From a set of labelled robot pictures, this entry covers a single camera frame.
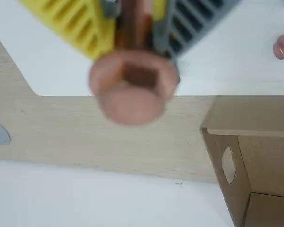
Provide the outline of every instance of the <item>wooden board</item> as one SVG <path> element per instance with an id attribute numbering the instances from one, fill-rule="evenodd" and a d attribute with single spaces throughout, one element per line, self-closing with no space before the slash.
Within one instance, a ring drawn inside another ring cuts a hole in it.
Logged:
<path id="1" fill-rule="evenodd" d="M 0 159 L 213 182 L 199 132 L 212 102 L 178 97 L 156 123 L 123 128 L 92 97 L 35 95 L 0 43 L 0 123 L 12 138 Z"/>

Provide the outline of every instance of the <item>white surface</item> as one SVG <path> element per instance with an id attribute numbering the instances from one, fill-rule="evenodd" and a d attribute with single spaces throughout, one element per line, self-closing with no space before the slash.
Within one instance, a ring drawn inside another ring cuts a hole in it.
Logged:
<path id="1" fill-rule="evenodd" d="M 177 95 L 284 95 L 284 61 L 272 45 L 284 34 L 284 1 L 242 3 L 179 59 Z M 42 96 L 87 96 L 91 62 L 17 0 L 0 0 L 0 40 Z"/>
<path id="2" fill-rule="evenodd" d="M 232 227 L 218 185 L 0 161 L 0 227 Z"/>

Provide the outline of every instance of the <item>yellow plastic part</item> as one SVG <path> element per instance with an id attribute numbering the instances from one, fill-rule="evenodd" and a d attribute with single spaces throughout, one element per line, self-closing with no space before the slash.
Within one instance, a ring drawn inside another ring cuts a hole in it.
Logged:
<path id="1" fill-rule="evenodd" d="M 153 20 L 159 21 L 165 17 L 167 0 L 154 0 L 153 1 Z"/>
<path id="2" fill-rule="evenodd" d="M 105 18 L 100 0 L 20 0 L 47 27 L 89 58 L 114 49 L 115 20 Z"/>

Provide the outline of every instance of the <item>brown cardboard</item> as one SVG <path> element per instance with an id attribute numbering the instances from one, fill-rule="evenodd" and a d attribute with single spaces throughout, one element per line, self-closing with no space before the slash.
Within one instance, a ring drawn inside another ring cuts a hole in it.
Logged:
<path id="1" fill-rule="evenodd" d="M 284 198 L 252 193 L 246 227 L 284 227 Z"/>
<path id="2" fill-rule="evenodd" d="M 235 227 L 284 227 L 284 98 L 219 98 L 202 134 Z M 231 184 L 222 167 L 227 148 Z"/>

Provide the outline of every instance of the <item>light wood panel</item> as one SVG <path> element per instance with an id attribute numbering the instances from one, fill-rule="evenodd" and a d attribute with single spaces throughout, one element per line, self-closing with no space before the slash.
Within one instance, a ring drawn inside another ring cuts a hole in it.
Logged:
<path id="1" fill-rule="evenodd" d="M 12 138 L 0 146 L 0 159 L 213 182 L 199 133 L 212 102 L 178 97 L 156 123 L 123 128 L 92 97 L 35 95 L 0 43 L 0 123 Z"/>

